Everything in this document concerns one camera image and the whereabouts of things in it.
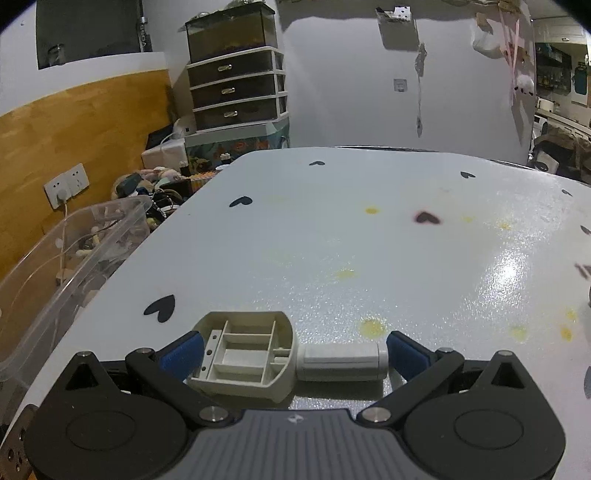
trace table surface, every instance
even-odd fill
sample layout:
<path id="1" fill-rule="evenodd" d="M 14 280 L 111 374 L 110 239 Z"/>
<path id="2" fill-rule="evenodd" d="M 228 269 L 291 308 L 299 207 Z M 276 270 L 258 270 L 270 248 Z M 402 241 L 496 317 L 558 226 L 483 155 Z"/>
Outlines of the table surface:
<path id="1" fill-rule="evenodd" d="M 243 196 L 252 203 L 229 207 Z M 300 343 L 385 339 L 398 329 L 472 359 L 513 350 L 566 432 L 555 478 L 590 478 L 590 209 L 583 184 L 463 155 L 247 154 L 109 279 L 22 405 L 39 405 L 77 351 L 122 359 L 137 347 L 161 348 L 213 310 L 281 310 Z M 439 223 L 417 223 L 420 212 Z M 169 321 L 143 315 L 169 294 Z M 356 400 L 297 394 L 291 407 L 355 413 L 391 385 L 371 390 L 349 396 Z"/>

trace metal plate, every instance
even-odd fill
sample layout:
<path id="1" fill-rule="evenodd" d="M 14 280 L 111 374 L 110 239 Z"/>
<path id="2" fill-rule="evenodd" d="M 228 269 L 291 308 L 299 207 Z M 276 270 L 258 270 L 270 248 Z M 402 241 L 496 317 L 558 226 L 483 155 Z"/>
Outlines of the metal plate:
<path id="1" fill-rule="evenodd" d="M 23 441 L 36 411 L 35 405 L 24 407 L 0 447 L 0 478 L 2 480 L 26 480 L 33 471 L 25 455 Z"/>

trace wall outlet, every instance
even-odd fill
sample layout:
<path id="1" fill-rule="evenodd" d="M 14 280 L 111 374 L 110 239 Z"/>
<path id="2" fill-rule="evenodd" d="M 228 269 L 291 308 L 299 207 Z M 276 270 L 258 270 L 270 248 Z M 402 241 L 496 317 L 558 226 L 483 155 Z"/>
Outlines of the wall outlet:
<path id="1" fill-rule="evenodd" d="M 75 167 L 72 167 L 64 175 L 67 177 L 68 185 L 72 196 L 78 195 L 82 190 L 88 187 L 88 177 L 84 170 L 84 165 L 79 163 Z"/>
<path id="2" fill-rule="evenodd" d="M 56 210 L 60 203 L 57 200 L 57 194 L 61 190 L 65 190 L 66 192 L 66 200 L 72 197 L 72 193 L 70 191 L 70 187 L 67 182 L 67 177 L 65 173 L 60 173 L 56 178 L 52 181 L 48 181 L 43 186 L 45 193 L 47 194 L 47 198 L 49 203 L 51 204 L 51 208 Z"/>

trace fish tank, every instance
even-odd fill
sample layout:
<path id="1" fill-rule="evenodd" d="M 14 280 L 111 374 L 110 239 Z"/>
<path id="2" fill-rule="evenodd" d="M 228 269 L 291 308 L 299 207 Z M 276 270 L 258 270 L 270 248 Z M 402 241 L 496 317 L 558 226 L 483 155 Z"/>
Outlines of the fish tank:
<path id="1" fill-rule="evenodd" d="M 257 47 L 277 47 L 275 11 L 263 2 L 194 17 L 186 23 L 191 63 Z"/>

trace blue gripper pad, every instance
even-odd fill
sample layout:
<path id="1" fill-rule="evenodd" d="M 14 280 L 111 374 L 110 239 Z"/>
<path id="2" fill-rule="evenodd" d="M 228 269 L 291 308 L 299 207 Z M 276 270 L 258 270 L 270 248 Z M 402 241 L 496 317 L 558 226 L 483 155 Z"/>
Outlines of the blue gripper pad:
<path id="1" fill-rule="evenodd" d="M 158 352 L 158 366 L 177 380 L 185 380 L 203 361 L 205 344 L 199 332 L 193 331 Z"/>
<path id="2" fill-rule="evenodd" d="M 407 381 L 431 366 L 431 352 L 400 332 L 391 332 L 386 346 L 388 364 Z"/>

